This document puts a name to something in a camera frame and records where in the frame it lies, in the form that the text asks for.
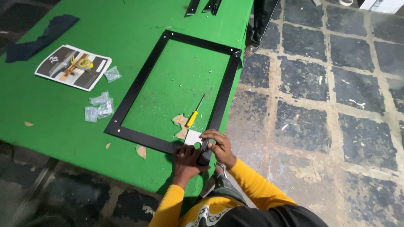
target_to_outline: small plastic bag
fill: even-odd
[[[87,106],[84,108],[84,119],[87,122],[96,123],[98,118],[98,108]]]
[[[105,118],[114,113],[114,99],[109,98],[106,103],[100,104],[98,108],[98,119]]]
[[[108,83],[111,83],[112,81],[122,77],[122,75],[119,74],[118,68],[116,66],[114,66],[111,69],[107,70],[104,73],[104,75],[107,78]]]
[[[101,96],[95,97],[95,98],[90,98],[90,103],[93,106],[96,106],[98,104],[106,103],[109,99],[109,93],[108,91],[101,93]]]

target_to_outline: screwdriver handle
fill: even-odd
[[[188,122],[187,122],[187,127],[191,127],[192,124],[194,123],[194,120],[196,118],[196,115],[198,114],[198,111],[194,111],[191,115],[191,117],[189,118]]]

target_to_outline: instruction manual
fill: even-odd
[[[109,57],[62,45],[42,61],[35,75],[91,91],[111,63]]]

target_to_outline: green table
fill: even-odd
[[[72,28],[28,61],[7,64],[5,55],[0,57],[0,139],[164,194],[171,181],[172,157],[147,149],[144,160],[134,143],[103,133],[111,116],[95,124],[85,122],[84,107],[91,106],[90,97],[108,90],[116,109],[165,29],[243,49],[253,1],[223,0],[217,16],[201,13],[207,1],[201,0],[196,14],[186,18],[189,0],[61,1],[20,43],[35,40],[55,16],[79,17]],[[123,77],[109,84],[103,77],[86,92],[35,76],[41,61],[63,44],[111,57],[111,67],[116,65]],[[122,125],[175,141],[180,127],[171,120],[178,114],[189,117],[206,93],[192,126],[204,131],[228,58],[170,40]],[[240,71],[233,82],[221,132]],[[27,127],[24,121],[34,126]],[[185,196],[195,198],[212,172],[211,168],[209,174],[192,179]]]

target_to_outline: hand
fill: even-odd
[[[209,129],[203,132],[199,138],[202,141],[214,139],[216,144],[208,143],[208,148],[215,154],[216,159],[231,169],[236,164],[237,158],[231,152],[230,140],[227,136],[219,133],[215,129]]]
[[[193,145],[183,145],[175,151],[173,154],[175,159],[174,185],[178,185],[185,190],[190,179],[210,168],[210,166],[198,166],[196,164],[196,159],[201,152],[201,149],[195,149]]]

